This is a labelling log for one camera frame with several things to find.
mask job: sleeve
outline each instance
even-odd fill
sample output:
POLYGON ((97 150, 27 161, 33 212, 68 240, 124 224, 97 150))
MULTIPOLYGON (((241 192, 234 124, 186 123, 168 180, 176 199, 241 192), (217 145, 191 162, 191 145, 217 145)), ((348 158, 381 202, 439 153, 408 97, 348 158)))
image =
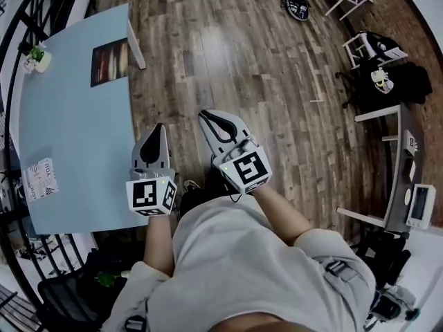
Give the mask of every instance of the sleeve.
POLYGON ((325 279, 345 300, 356 330, 361 330, 374 299, 375 278, 335 231, 313 229, 300 235, 294 243, 325 270, 325 279))
POLYGON ((127 318, 134 315, 145 317, 145 301, 157 286, 169 277, 140 261, 132 266, 131 274, 117 297, 109 318, 102 325, 102 331, 121 332, 127 318))

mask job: sneaker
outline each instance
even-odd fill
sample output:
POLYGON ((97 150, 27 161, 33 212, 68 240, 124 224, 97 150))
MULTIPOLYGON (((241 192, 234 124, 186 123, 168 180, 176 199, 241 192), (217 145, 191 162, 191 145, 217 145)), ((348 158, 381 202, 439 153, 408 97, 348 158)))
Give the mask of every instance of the sneaker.
POLYGON ((201 187, 196 184, 193 180, 186 180, 183 182, 183 191, 189 192, 190 190, 200 190, 201 187))

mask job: white flower pot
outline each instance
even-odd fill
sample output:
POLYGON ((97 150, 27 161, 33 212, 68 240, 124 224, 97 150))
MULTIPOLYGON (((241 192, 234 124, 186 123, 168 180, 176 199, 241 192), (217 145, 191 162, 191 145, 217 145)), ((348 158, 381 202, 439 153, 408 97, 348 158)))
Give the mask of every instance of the white flower pot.
POLYGON ((44 51, 42 60, 35 64, 35 70, 37 70, 39 73, 43 73, 48 68, 52 57, 52 54, 44 51))

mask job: white cube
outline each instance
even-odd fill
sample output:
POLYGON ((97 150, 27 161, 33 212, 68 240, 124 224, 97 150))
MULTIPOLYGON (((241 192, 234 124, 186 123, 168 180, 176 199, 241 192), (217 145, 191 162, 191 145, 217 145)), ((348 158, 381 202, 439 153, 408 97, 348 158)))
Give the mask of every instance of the white cube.
POLYGON ((171 214, 176 192, 169 176, 126 182, 129 209, 144 216, 171 214))
POLYGON ((263 147, 245 152, 218 166, 223 177, 240 193, 248 193, 265 184, 272 176, 263 147))

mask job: white paper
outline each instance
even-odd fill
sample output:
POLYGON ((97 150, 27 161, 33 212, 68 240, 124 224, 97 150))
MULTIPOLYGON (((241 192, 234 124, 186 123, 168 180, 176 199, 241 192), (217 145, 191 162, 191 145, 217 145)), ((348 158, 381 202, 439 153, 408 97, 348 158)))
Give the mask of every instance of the white paper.
POLYGON ((26 191, 28 200, 31 202, 58 192, 52 159, 44 158, 28 167, 26 170, 26 191))

